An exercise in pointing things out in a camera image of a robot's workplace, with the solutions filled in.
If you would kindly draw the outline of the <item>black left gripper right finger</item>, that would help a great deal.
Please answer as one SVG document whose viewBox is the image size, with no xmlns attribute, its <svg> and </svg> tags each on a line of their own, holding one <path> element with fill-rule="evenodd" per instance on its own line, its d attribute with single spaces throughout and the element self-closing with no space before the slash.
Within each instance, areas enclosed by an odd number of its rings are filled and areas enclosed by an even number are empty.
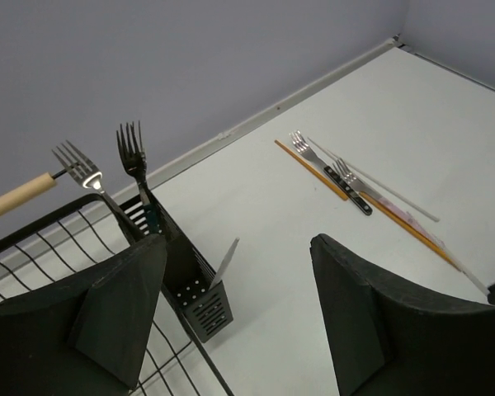
<svg viewBox="0 0 495 396">
<path fill-rule="evenodd" d="M 342 395 L 495 395 L 495 305 L 445 295 L 321 233 L 313 274 Z"/>
</svg>

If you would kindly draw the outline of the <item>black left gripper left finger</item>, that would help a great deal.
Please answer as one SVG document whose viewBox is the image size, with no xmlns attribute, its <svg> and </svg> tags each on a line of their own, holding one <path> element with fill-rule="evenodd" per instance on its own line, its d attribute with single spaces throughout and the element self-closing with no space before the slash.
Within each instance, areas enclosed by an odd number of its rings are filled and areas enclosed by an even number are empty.
<svg viewBox="0 0 495 396">
<path fill-rule="evenodd" d="M 139 382 L 167 263 L 153 234 L 0 303 L 0 395 L 127 395 Z"/>
</svg>

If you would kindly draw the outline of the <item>all silver fork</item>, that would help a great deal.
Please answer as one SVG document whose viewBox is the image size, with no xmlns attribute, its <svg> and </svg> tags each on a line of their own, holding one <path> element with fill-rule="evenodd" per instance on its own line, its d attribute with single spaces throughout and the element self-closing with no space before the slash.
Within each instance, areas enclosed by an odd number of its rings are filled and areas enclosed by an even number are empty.
<svg viewBox="0 0 495 396">
<path fill-rule="evenodd" d="M 102 185 L 102 171 L 90 158 L 69 140 L 57 145 L 52 153 L 79 186 L 94 190 L 105 201 L 129 242 L 135 243 L 144 238 L 144 233 L 106 192 Z"/>
</svg>

